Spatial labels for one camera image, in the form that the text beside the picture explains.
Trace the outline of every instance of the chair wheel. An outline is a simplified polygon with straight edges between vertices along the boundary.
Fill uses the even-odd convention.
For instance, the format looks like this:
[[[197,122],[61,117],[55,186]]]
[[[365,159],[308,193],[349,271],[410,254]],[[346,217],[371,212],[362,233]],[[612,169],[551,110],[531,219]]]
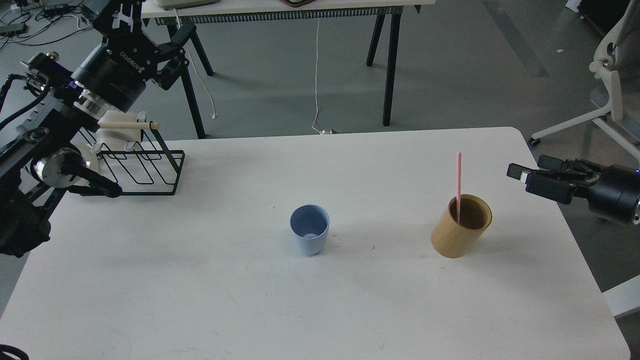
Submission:
[[[531,145],[532,147],[535,147],[540,143],[540,139],[529,138],[529,141],[527,141],[527,143],[529,143],[529,145]]]

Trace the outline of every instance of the bamboo cup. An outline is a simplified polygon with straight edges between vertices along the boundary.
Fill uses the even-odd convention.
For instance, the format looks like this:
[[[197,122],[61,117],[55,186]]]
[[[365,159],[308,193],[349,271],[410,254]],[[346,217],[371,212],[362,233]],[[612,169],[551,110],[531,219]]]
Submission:
[[[493,218],[489,205],[477,196],[461,196],[460,223],[456,221],[456,198],[449,201],[438,225],[431,233],[431,244],[442,256],[455,259],[467,253]]]

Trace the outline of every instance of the table leg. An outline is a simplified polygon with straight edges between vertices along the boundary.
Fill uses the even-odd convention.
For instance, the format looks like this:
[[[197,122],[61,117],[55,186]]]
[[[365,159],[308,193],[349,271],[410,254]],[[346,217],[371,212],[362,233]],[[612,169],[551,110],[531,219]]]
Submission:
[[[391,125],[391,105],[394,98],[394,81],[396,80],[396,58],[398,54],[398,37],[400,34],[400,18],[402,14],[391,15],[391,36],[389,38],[389,57],[387,61],[387,85],[385,87],[385,108],[382,125]]]
[[[213,76],[213,69],[211,68],[211,63],[209,63],[207,53],[204,52],[204,47],[202,47],[202,43],[200,42],[198,33],[195,31],[191,36],[191,42],[193,43],[193,47],[196,48],[196,53],[198,53],[200,62],[202,62],[202,66],[204,67],[204,71],[207,73],[207,75]]]
[[[373,36],[371,37],[371,44],[369,45],[369,55],[367,56],[367,66],[373,65],[373,58],[376,57],[376,50],[378,49],[378,41],[380,40],[380,33],[382,32],[382,25],[385,23],[385,16],[378,15],[376,17],[376,25],[373,28]]]
[[[176,31],[178,31],[178,27],[176,25],[167,25],[167,31],[169,32],[169,37],[172,37]],[[187,97],[187,103],[189,104],[189,111],[191,112],[191,118],[193,119],[193,126],[196,128],[196,134],[198,135],[198,139],[206,138],[207,134],[204,132],[204,125],[202,125],[202,117],[200,117],[200,109],[198,108],[198,102],[196,101],[196,95],[193,91],[193,84],[191,82],[191,75],[189,75],[189,69],[186,69],[182,75],[180,75],[182,80],[182,86],[184,87],[184,95]]]

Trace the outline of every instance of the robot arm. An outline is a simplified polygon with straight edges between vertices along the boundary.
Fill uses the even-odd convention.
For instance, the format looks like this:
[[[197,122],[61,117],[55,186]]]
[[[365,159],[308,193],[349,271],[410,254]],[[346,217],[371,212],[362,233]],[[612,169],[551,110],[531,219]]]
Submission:
[[[640,225],[640,169],[604,167],[590,161],[560,160],[542,155],[533,170],[509,164],[507,176],[527,185],[526,191],[569,204],[574,196],[587,200],[589,210],[607,220]]]
[[[70,141],[81,128],[98,130],[98,120],[107,110],[129,110],[148,80],[169,89],[189,65],[182,46],[195,32],[194,25],[184,25],[170,42],[155,45],[142,32],[137,0],[88,0],[82,11],[103,39],[76,71],[61,66],[55,53],[38,54],[23,63],[28,68],[25,76],[10,76],[0,89],[0,110],[13,80],[26,80],[37,95],[29,106],[0,122],[1,131],[36,106],[19,126],[21,134],[0,149],[3,254],[21,257],[48,241],[49,217],[67,191],[121,194],[118,184],[86,168]],[[36,185],[23,192],[26,173]],[[90,186],[76,186],[80,178]]]

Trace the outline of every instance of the gray floor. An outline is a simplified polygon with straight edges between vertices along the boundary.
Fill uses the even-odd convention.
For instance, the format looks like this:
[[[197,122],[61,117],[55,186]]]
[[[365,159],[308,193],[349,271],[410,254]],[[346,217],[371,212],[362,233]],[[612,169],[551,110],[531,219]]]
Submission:
[[[320,128],[359,133],[513,126],[528,138],[592,110],[589,93],[598,83],[588,65],[600,37],[564,3],[442,0],[423,7],[421,14],[407,8],[401,25],[392,125],[386,128],[381,125],[381,112],[388,23],[374,67],[369,69],[364,61],[374,19],[322,19]],[[34,23],[32,31],[43,25]],[[204,79],[216,100],[219,116],[215,120],[210,117],[209,99],[194,78],[207,133],[213,138],[315,133],[310,125],[316,110],[316,26],[316,20],[199,25],[198,33],[217,72]],[[54,40],[75,28],[75,19],[64,18],[32,42]],[[145,31],[156,42],[167,40],[163,27],[151,24]],[[60,62],[74,69],[99,40],[96,31],[87,31],[42,47],[7,45],[0,51],[0,78],[22,71],[19,62],[39,51],[59,52]],[[196,66],[203,72],[197,60]],[[3,117],[30,98],[17,88],[7,99]],[[160,122],[166,139],[195,138],[179,83],[167,92],[149,83],[132,110],[145,110]],[[8,128],[0,140],[12,136]],[[548,136],[533,153],[637,166],[591,124]],[[640,274],[637,233],[597,219],[581,200],[561,209],[602,291]],[[23,262],[0,257],[0,309]],[[640,359],[640,315],[618,323],[632,358]]]

